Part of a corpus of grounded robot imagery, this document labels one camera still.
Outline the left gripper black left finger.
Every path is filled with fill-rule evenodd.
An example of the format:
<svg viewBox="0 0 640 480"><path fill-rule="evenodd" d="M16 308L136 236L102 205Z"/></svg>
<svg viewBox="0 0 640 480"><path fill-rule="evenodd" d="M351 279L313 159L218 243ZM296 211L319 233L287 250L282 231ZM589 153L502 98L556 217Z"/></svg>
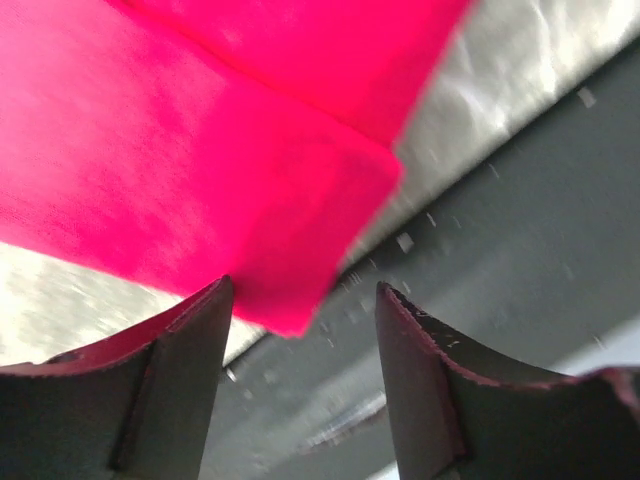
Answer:
<svg viewBox="0 0 640 480"><path fill-rule="evenodd" d="M223 277L117 334L1 370L5 479L195 479L230 330Z"/></svg>

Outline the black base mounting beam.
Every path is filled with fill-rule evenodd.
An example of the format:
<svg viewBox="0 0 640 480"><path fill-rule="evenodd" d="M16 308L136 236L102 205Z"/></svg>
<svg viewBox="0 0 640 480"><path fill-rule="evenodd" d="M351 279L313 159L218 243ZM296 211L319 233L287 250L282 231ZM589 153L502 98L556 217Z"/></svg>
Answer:
<svg viewBox="0 0 640 480"><path fill-rule="evenodd" d="M298 340L268 337L222 381L204 479L364 479L393 458L378 417L386 281L509 356L565 373L639 360L639 83L596 79L350 270ZM340 420L371 425L310 451Z"/></svg>

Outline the crimson red t-shirt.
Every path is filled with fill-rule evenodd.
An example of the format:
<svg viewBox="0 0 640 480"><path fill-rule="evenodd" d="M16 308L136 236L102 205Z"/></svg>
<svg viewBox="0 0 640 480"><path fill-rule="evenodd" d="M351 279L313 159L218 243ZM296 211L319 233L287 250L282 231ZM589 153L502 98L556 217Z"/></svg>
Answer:
<svg viewBox="0 0 640 480"><path fill-rule="evenodd" d="M465 1L5 1L1 238L305 332Z"/></svg>

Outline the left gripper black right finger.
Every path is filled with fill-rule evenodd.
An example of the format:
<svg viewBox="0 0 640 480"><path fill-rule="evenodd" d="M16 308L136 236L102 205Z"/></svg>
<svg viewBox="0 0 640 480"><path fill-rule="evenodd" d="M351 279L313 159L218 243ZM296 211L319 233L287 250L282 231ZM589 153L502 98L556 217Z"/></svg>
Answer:
<svg viewBox="0 0 640 480"><path fill-rule="evenodd" d="M635 479L639 370L571 376L501 354L386 283L376 328L403 479Z"/></svg>

